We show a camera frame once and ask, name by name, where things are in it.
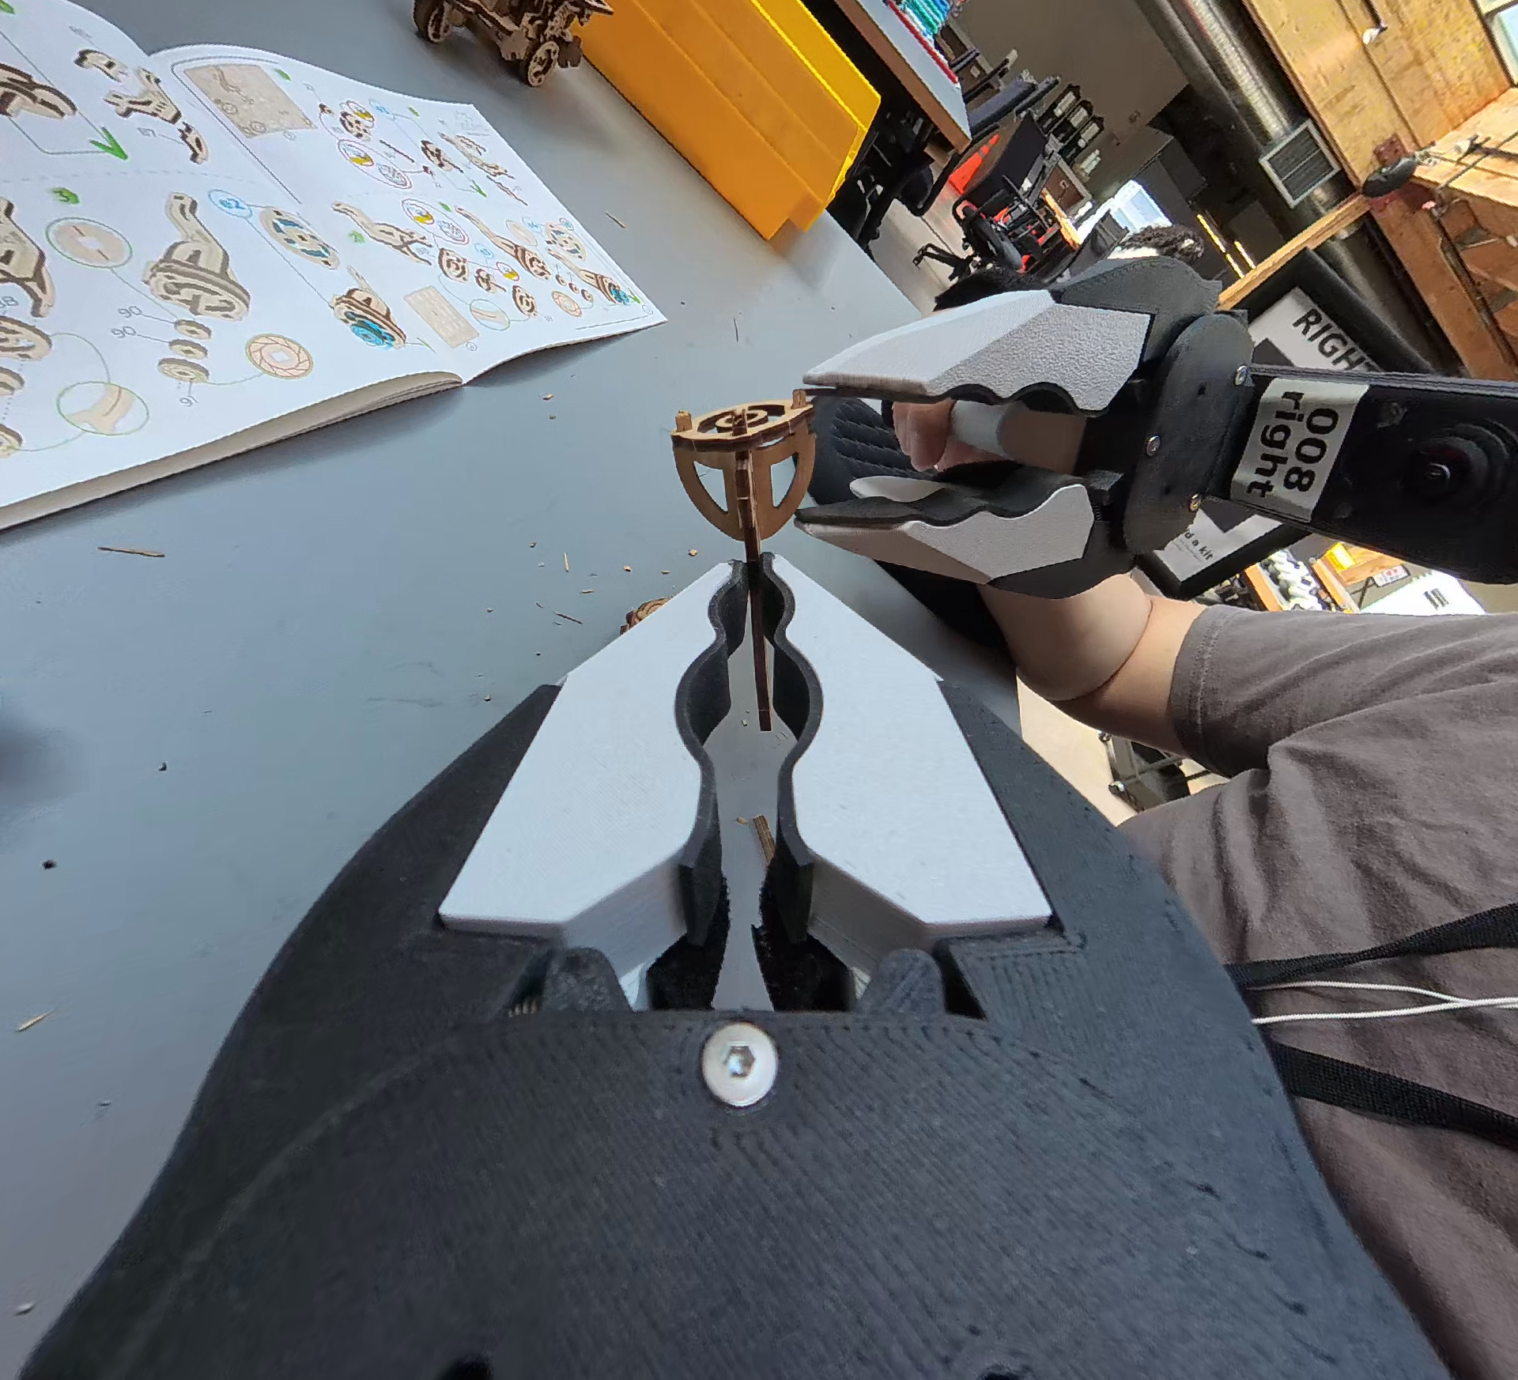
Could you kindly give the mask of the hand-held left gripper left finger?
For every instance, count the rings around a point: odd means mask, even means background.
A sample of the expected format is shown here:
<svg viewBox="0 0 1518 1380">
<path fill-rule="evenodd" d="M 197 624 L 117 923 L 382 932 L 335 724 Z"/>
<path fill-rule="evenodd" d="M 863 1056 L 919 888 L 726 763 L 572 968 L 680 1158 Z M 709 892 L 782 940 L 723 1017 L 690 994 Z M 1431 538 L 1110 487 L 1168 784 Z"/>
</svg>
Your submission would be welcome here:
<svg viewBox="0 0 1518 1380">
<path fill-rule="evenodd" d="M 718 565 L 562 678 L 446 927 L 597 949 L 634 1005 L 714 1003 L 730 913 L 709 738 L 746 602 L 743 565 Z"/>
</svg>

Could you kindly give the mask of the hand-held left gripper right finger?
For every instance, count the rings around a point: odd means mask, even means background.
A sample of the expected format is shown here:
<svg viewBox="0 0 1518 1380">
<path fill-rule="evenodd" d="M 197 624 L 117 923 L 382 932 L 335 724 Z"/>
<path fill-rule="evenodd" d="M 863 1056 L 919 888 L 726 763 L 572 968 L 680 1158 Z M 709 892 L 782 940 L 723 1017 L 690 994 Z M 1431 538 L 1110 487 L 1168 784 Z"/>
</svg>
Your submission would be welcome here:
<svg viewBox="0 0 1518 1380">
<path fill-rule="evenodd" d="M 784 557 L 757 596 L 791 732 L 757 919 L 771 1009 L 850 1009 L 899 949 L 1054 933 L 941 673 Z"/>
</svg>

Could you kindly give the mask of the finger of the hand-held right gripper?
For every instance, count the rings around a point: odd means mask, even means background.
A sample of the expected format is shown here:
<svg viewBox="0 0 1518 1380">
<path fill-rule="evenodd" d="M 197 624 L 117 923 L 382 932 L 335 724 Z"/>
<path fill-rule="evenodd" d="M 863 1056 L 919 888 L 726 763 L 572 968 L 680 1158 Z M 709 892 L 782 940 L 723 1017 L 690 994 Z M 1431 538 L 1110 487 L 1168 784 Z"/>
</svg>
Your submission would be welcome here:
<svg viewBox="0 0 1518 1380">
<path fill-rule="evenodd" d="M 881 565 L 991 584 L 1081 559 L 1094 510 L 1068 477 L 863 477 L 843 501 L 799 510 L 793 527 Z"/>
<path fill-rule="evenodd" d="M 1049 389 L 1065 411 L 1089 417 L 1137 373 L 1150 323 L 1011 290 L 852 342 L 807 370 L 803 387 L 906 403 L 1013 403 Z"/>
</svg>

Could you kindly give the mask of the wooden wheel frame with shaft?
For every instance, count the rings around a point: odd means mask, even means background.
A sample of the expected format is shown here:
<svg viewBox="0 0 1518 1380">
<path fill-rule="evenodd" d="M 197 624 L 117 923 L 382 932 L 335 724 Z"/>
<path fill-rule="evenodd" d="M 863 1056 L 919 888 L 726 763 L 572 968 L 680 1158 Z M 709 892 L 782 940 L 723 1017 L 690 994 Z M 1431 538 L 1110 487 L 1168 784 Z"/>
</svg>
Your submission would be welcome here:
<svg viewBox="0 0 1518 1380">
<path fill-rule="evenodd" d="M 709 415 L 680 409 L 670 431 L 674 470 L 707 523 L 743 541 L 761 729 L 771 729 L 765 635 L 765 539 L 795 515 L 817 465 L 813 405 L 806 389 Z"/>
</svg>

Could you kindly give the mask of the person's right forearm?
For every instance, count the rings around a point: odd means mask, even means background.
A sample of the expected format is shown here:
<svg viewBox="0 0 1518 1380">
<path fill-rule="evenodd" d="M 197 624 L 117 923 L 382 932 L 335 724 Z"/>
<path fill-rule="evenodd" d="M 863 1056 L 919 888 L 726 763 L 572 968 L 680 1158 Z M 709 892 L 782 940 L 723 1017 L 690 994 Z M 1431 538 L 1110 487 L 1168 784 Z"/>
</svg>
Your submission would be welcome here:
<svg viewBox="0 0 1518 1380">
<path fill-rule="evenodd" d="M 980 587 L 1016 673 L 1097 729 L 1177 753 L 1168 696 L 1204 607 L 1149 593 L 1130 573 L 1063 597 Z"/>
</svg>

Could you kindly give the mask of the person's right hand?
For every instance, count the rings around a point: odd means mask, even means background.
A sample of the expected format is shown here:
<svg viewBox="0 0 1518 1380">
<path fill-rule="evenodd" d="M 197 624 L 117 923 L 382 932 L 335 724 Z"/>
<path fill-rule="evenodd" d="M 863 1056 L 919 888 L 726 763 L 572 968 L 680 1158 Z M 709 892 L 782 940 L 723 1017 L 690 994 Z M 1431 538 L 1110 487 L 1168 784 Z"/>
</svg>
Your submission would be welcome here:
<svg viewBox="0 0 1518 1380">
<path fill-rule="evenodd" d="M 999 424 L 999 451 L 991 453 L 961 442 L 952 431 L 952 415 L 959 407 L 982 409 L 984 405 L 966 401 L 893 405 L 897 442 L 915 470 L 943 472 L 982 461 L 1024 464 L 1058 475 L 1073 470 L 1087 426 L 1085 418 L 1011 403 Z"/>
</svg>

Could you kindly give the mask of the black orange office chair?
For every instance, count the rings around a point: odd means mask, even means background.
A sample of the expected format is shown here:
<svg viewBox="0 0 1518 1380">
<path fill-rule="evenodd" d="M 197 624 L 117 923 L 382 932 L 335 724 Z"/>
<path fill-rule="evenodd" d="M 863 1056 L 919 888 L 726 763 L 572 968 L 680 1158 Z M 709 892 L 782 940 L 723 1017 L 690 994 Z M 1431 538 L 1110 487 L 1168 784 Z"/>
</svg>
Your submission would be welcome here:
<svg viewBox="0 0 1518 1380">
<path fill-rule="evenodd" d="M 1079 248 L 1068 218 L 1047 194 L 1034 201 L 973 204 L 949 193 L 926 213 L 928 240 L 915 251 L 912 266 L 930 262 L 958 282 L 977 270 L 1005 269 L 1029 282 L 1047 282 L 1065 270 Z"/>
</svg>

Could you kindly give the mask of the yellow plastic bin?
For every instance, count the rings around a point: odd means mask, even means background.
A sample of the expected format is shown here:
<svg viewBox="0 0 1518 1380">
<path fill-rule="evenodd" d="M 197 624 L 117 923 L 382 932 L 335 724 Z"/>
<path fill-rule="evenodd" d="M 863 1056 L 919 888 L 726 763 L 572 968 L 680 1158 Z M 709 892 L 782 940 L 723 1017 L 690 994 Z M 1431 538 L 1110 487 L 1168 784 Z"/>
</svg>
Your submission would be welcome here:
<svg viewBox="0 0 1518 1380">
<path fill-rule="evenodd" d="M 807 230 L 881 104 L 800 0 L 607 0 L 585 57 L 749 226 Z"/>
</svg>

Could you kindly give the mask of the illustrated instruction booklet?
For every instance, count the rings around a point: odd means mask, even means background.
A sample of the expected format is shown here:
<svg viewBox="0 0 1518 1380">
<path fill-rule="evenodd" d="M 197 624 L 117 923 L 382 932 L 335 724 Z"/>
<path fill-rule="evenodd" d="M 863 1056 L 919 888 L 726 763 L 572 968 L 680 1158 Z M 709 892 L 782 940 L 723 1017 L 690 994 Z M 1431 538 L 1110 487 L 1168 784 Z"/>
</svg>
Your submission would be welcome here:
<svg viewBox="0 0 1518 1380">
<path fill-rule="evenodd" d="M 468 103 L 2 0 L 2 528 L 663 321 Z"/>
</svg>

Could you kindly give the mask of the silver ventilation duct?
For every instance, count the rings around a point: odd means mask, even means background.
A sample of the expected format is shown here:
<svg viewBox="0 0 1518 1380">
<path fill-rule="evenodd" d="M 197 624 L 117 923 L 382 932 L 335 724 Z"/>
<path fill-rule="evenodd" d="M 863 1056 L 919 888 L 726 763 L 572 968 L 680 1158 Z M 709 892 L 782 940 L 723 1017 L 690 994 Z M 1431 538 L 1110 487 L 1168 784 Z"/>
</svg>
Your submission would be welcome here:
<svg viewBox="0 0 1518 1380">
<path fill-rule="evenodd" d="M 1242 184 L 1274 219 L 1299 230 L 1346 198 L 1347 184 L 1336 157 L 1327 157 L 1321 184 L 1301 197 L 1289 194 L 1267 168 L 1265 157 L 1311 118 L 1242 0 L 1132 1 L 1219 131 Z"/>
</svg>

